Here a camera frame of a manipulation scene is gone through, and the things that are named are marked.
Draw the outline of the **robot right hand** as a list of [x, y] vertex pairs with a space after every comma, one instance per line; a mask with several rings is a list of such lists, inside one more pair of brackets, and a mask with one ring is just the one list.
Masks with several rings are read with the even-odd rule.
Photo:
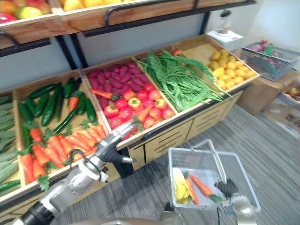
[[231, 198], [240, 194], [237, 185], [230, 178], [227, 178], [226, 183], [223, 181], [218, 181], [214, 184], [214, 186], [219, 189], [227, 198]]

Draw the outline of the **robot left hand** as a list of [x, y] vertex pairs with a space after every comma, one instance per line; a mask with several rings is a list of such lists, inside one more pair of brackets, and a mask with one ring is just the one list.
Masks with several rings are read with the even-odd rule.
[[137, 160], [135, 158], [120, 155], [117, 152], [117, 144], [131, 132], [133, 128], [138, 127], [140, 122], [129, 121], [125, 122], [119, 127], [115, 128], [105, 139], [103, 139], [96, 152], [91, 156], [90, 161], [97, 167], [102, 166], [104, 163], [129, 163], [132, 164]]

